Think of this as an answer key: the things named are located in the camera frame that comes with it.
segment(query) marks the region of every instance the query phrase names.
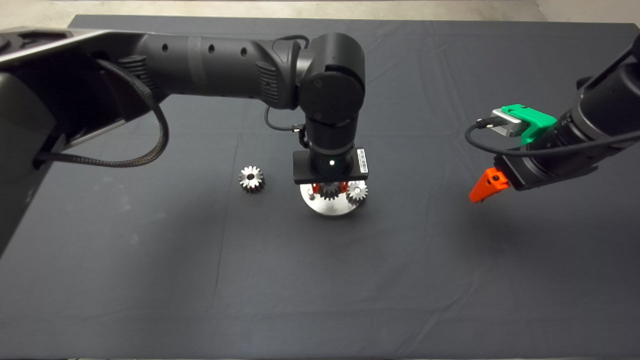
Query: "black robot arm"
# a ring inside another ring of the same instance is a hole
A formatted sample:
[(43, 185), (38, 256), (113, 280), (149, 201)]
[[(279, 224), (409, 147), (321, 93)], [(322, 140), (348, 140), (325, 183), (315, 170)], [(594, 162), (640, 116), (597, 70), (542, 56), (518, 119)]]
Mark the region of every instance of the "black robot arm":
[[(495, 168), (518, 191), (590, 174), (598, 162), (640, 140), (640, 37), (599, 75), (578, 80), (577, 88), (572, 107), (526, 145), (494, 149), (471, 139), (471, 128), (467, 139), (496, 154)], [(501, 121), (481, 119), (475, 127), (498, 127)]]
[(124, 167), (159, 156), (168, 129), (143, 161), (91, 162), (61, 153), (150, 107), (163, 129), (157, 104), (171, 94), (299, 106), (305, 125), (295, 130), (308, 149), (294, 155), (294, 181), (363, 180), (368, 169), (354, 166), (354, 139), (364, 83), (362, 48), (340, 33), (310, 41), (301, 35), (246, 40), (78, 29), (0, 32), (0, 254), (50, 160)]

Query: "black tablecloth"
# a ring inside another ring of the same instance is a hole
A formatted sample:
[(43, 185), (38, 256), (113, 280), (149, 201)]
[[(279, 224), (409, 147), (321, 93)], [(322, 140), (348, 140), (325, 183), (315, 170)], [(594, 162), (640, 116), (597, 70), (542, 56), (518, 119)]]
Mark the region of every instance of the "black tablecloth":
[[(640, 354), (640, 147), (590, 176), (471, 204), (492, 157), (463, 139), (502, 105), (562, 114), (575, 80), (617, 57), (634, 25), (122, 16), (71, 25), (352, 35), (367, 59), (356, 143), (367, 149), (369, 199), (345, 217), (315, 214), (292, 181), (297, 138), (268, 129), (263, 104), (170, 97), (172, 138), (156, 162), (52, 167), (0, 261), (0, 357)], [(145, 117), (75, 152), (124, 159), (156, 136)], [(259, 195), (237, 183), (247, 165), (265, 171)]]

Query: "silver connector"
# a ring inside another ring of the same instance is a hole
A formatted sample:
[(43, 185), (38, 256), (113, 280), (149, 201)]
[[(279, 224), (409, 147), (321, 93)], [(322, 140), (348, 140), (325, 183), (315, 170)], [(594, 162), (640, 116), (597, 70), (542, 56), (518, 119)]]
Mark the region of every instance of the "silver connector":
[(503, 113), (501, 109), (494, 109), (491, 112), (491, 116), (499, 117), (508, 121), (507, 124), (501, 126), (493, 126), (490, 128), (502, 136), (514, 138), (516, 136), (522, 135), (522, 133), (524, 133), (524, 131), (529, 127), (529, 123), (524, 122), (507, 113)]

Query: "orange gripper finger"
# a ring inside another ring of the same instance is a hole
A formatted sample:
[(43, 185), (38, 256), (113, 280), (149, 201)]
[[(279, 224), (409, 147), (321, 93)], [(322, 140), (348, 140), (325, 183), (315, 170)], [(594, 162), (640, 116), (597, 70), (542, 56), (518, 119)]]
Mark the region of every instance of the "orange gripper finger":
[(472, 202), (481, 202), (509, 187), (507, 177), (495, 167), (488, 168), (469, 193)]

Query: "metal base plate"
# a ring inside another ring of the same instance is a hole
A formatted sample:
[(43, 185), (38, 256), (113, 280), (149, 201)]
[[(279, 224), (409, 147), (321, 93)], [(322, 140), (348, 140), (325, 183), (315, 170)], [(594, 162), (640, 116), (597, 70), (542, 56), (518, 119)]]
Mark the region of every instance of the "metal base plate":
[[(362, 185), (365, 184), (364, 181), (353, 181), (349, 183), (360, 183)], [(326, 215), (328, 217), (337, 217), (340, 215), (344, 215), (346, 213), (350, 213), (355, 208), (358, 207), (359, 204), (353, 205), (347, 201), (347, 195), (342, 193), (338, 195), (333, 200), (327, 200), (318, 194), (313, 194), (313, 189), (311, 184), (302, 184), (300, 185), (300, 194), (302, 195), (302, 199), (309, 205), (310, 208), (315, 210), (317, 213)]]

